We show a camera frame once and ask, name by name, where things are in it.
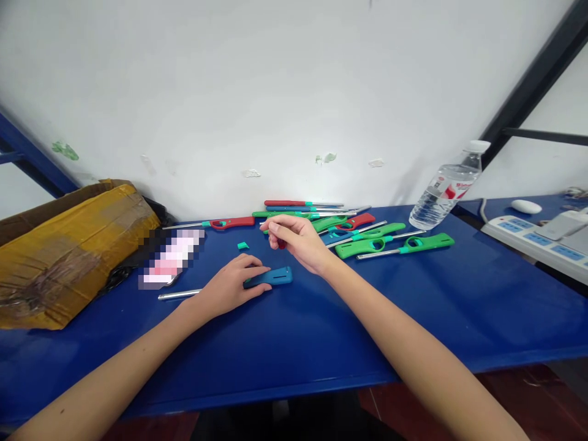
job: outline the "plastic bottle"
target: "plastic bottle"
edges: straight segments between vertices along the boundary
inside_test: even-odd
[[[444,220],[482,173],[481,155],[489,146],[486,141],[470,141],[454,162],[439,167],[410,212],[413,227],[430,230]]]

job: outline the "blue table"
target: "blue table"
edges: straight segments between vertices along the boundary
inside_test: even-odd
[[[524,199],[531,202],[535,202],[543,208],[538,214],[525,214],[520,211],[516,211],[510,206],[510,203],[516,199]],[[453,209],[452,213],[457,215],[468,215],[474,219],[482,220],[478,210],[480,209],[481,201],[464,201],[458,203]],[[515,198],[497,198],[488,199],[486,202],[486,217],[488,220],[499,216],[516,216],[526,221],[533,222],[536,224],[539,221],[550,221],[558,214],[567,211],[566,208],[562,208],[563,205],[571,205],[578,208],[583,208],[588,205],[588,200],[577,200],[565,198],[564,195],[544,195],[544,196],[526,196],[526,197],[515,197]]]
[[[405,221],[410,206],[376,208]],[[449,249],[349,265],[436,335],[473,372],[588,355],[588,301],[492,238],[448,216],[434,233]],[[189,337],[125,415],[155,415],[396,381],[396,374],[332,289],[255,227],[208,231],[204,253],[170,291],[205,285],[238,254],[294,282],[275,287]],[[139,291],[137,274],[62,331],[0,331],[0,421],[19,423],[166,317],[178,303]]]

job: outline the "power strip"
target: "power strip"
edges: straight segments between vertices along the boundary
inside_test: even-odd
[[[588,285],[588,256],[537,233],[539,227],[516,216],[500,216],[482,232]]]

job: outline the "computer mouse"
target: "computer mouse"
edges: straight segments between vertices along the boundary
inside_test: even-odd
[[[510,206],[516,211],[525,214],[537,214],[543,209],[541,208],[541,205],[536,204],[535,202],[525,201],[524,199],[515,199],[510,203]]]

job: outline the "forearm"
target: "forearm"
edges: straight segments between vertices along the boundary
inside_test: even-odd
[[[458,439],[528,440],[514,419],[431,333],[342,261],[323,275],[417,398]]]
[[[155,370],[206,317],[176,310],[104,362],[17,430],[10,440],[99,440]]]

